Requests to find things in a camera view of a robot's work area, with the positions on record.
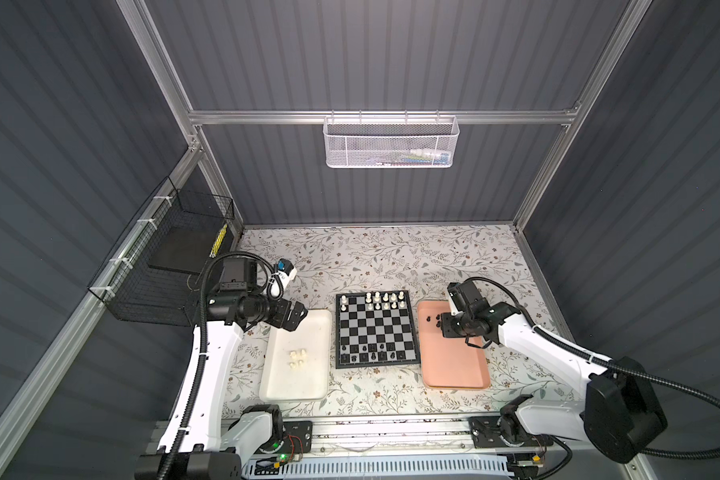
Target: chessboard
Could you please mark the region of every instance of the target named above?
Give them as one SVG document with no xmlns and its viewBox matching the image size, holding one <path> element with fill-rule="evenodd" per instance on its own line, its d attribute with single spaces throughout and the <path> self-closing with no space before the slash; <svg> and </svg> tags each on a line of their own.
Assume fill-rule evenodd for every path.
<svg viewBox="0 0 720 480">
<path fill-rule="evenodd" d="M 336 368 L 420 363 L 411 307 L 406 290 L 336 295 Z"/>
</svg>

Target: yellow label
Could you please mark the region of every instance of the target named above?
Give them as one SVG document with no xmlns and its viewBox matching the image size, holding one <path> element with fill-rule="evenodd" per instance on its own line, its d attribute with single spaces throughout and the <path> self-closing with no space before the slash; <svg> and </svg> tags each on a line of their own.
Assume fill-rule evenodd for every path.
<svg viewBox="0 0 720 480">
<path fill-rule="evenodd" d="M 224 236 L 226 235 L 226 224 L 221 227 L 221 230 L 219 230 L 219 234 L 216 236 L 216 241 L 213 242 L 213 248 L 211 249 L 211 255 L 209 255 L 211 258 L 216 258 L 216 255 L 219 253 L 219 248 L 221 247 L 221 242 L 224 241 Z"/>
</svg>

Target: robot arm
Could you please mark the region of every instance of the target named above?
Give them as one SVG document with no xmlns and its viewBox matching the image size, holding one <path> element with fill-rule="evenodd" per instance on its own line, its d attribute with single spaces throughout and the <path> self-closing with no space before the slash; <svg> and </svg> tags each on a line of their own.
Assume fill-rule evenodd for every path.
<svg viewBox="0 0 720 480">
<path fill-rule="evenodd" d="M 277 406 L 250 407 L 228 432 L 221 431 L 227 377 L 245 332 L 259 322 L 292 332 L 308 312 L 300 302 L 280 298 L 280 285 L 285 289 L 296 277 L 296 269 L 288 260 L 280 259 L 276 271 L 264 286 L 257 285 L 257 273 L 256 262 L 249 258 L 223 259 L 219 283 L 207 295 L 206 305 L 197 310 L 192 356 L 175 411 L 160 438 L 156 454 L 140 457 L 136 480 L 159 477 L 158 471 L 168 452 L 173 450 L 179 431 L 184 433 L 173 458 L 180 456 L 182 460 L 172 460 L 174 467 L 164 478 L 186 478 L 198 472 L 204 475 L 200 478 L 216 478 L 216 474 L 219 478 L 234 478 L 233 474 L 240 474 L 241 465 L 248 462 L 259 446 L 274 445 L 283 440 L 282 414 Z M 201 352 L 200 348 L 201 328 L 197 317 L 201 308 L 207 308 L 206 352 Z M 202 378 L 187 426 L 182 427 L 201 356 L 205 357 Z"/>
<path fill-rule="evenodd" d="M 451 312 L 442 314 L 443 336 L 465 338 L 475 348 L 485 348 L 491 342 L 506 346 L 538 362 L 584 399 L 516 398 L 501 409 L 500 430 L 509 443 L 538 434 L 589 440 L 608 458 L 626 463 L 666 428 L 666 418 L 647 380 L 597 365 L 593 359 L 611 362 L 611 358 L 532 324 L 511 293 L 514 306 L 505 302 L 490 305 L 473 281 L 467 280 L 451 283 L 448 294 Z M 473 336 L 482 336 L 486 344 L 471 344 Z M 642 371 L 632 359 L 612 363 Z"/>
</svg>

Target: white wire basket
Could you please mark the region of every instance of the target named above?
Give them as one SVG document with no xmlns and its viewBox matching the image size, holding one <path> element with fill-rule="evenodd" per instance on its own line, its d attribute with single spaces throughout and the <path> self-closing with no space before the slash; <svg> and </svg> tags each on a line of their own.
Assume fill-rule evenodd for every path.
<svg viewBox="0 0 720 480">
<path fill-rule="evenodd" d="M 322 132 L 331 168 L 448 168 L 459 130 L 456 117 L 392 119 L 381 114 L 326 117 Z"/>
</svg>

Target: wire mesh basket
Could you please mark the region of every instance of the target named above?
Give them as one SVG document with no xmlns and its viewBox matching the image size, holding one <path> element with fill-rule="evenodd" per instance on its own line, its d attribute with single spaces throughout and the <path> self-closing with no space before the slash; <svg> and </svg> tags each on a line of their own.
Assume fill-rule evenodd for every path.
<svg viewBox="0 0 720 480">
<path fill-rule="evenodd" d="M 200 296 L 200 275 L 155 268 L 150 259 L 163 241 L 180 229 L 211 238 L 207 245 L 199 245 L 208 252 L 204 269 L 216 254 L 230 249 L 234 237 L 232 199 L 176 189 L 162 198 L 151 218 L 136 221 L 139 230 L 127 250 L 113 258 L 125 232 L 129 231 L 126 228 L 94 275 L 88 290 L 118 320 L 192 326 Z M 114 264 L 114 272 L 108 282 L 94 284 L 111 264 Z"/>
<path fill-rule="evenodd" d="M 331 168 L 448 168 L 453 164 L 455 117 L 422 120 L 336 120 L 326 117 L 326 163 Z"/>
</svg>

